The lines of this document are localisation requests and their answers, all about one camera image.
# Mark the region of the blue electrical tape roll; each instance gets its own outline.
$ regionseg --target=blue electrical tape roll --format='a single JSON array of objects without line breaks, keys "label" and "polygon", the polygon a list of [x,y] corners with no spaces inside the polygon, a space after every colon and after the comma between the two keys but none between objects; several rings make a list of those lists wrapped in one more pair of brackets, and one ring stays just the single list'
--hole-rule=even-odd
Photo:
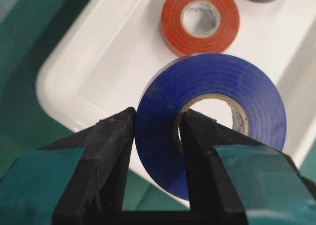
[{"label": "blue electrical tape roll", "polygon": [[237,118],[247,125],[242,133],[279,151],[285,141],[282,99],[271,80],[253,64],[225,54],[195,55],[169,64],[152,80],[140,101],[135,142],[152,179],[167,192],[186,200],[184,160],[174,143],[175,122],[188,103],[190,106],[193,99],[208,95],[228,99],[230,106],[235,103],[237,110],[232,108],[233,112],[241,107],[244,116],[238,113]]}]

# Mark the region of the red tape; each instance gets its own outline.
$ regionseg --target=red tape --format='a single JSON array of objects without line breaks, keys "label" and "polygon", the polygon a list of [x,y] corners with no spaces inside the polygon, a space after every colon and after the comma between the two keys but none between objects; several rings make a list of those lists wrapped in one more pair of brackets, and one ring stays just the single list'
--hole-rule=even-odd
[{"label": "red tape", "polygon": [[221,16],[218,29],[207,37],[188,34],[181,23],[187,4],[199,0],[166,0],[161,12],[161,33],[167,46],[178,56],[193,53],[220,53],[234,41],[239,29],[239,13],[233,0],[200,0],[213,4]]}]

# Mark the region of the green table surface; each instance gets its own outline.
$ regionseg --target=green table surface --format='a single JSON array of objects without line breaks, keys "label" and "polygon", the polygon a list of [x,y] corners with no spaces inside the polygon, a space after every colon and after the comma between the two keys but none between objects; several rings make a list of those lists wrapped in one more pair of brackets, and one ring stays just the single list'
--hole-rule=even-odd
[{"label": "green table surface", "polygon": [[[37,73],[89,0],[0,0],[0,178],[13,161],[71,134],[40,107]],[[316,181],[316,145],[302,173]],[[124,210],[187,210],[129,171]]]}]

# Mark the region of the teal tape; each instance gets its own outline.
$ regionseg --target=teal tape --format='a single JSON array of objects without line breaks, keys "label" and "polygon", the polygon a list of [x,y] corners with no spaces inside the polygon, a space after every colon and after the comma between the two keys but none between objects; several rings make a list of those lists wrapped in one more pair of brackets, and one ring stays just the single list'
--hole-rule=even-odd
[{"label": "teal tape", "polygon": [[282,154],[268,146],[215,146],[250,225],[315,224],[316,203]]},{"label": "teal tape", "polygon": [[0,220],[6,225],[49,225],[84,149],[31,150],[0,182]]}]

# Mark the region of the white tray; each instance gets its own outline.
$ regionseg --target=white tray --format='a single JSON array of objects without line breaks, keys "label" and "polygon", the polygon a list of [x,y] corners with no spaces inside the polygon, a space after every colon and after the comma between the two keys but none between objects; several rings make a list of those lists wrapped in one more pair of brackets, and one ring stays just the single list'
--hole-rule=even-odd
[{"label": "white tray", "polygon": [[[164,1],[91,0],[40,70],[37,96],[47,114],[77,132],[137,108],[151,77],[177,58],[160,35]],[[225,53],[255,64],[276,84],[287,112],[284,152],[300,166],[316,136],[316,2],[235,2],[240,29]],[[156,185],[135,146],[129,167]]]}]

